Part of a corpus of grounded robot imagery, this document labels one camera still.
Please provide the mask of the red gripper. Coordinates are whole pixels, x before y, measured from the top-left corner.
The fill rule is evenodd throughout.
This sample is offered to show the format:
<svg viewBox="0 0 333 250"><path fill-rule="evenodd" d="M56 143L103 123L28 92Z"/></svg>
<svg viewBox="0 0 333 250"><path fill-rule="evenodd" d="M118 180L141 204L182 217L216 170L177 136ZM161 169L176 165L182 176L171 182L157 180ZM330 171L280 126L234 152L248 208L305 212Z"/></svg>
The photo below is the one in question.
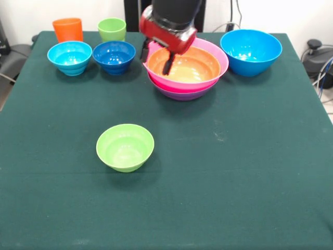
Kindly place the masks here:
<svg viewBox="0 0 333 250"><path fill-rule="evenodd" d="M164 76L168 76L175 59L175 54L181 55L189 49L196 38L197 30L192 24L184 31L167 29L166 27L160 26L154 20L152 12L152 5L146 7L139 22L140 32L147 37L142 46L141 62L145 63L147 61L150 40L159 43L170 51L169 59L165 62L162 71Z"/></svg>

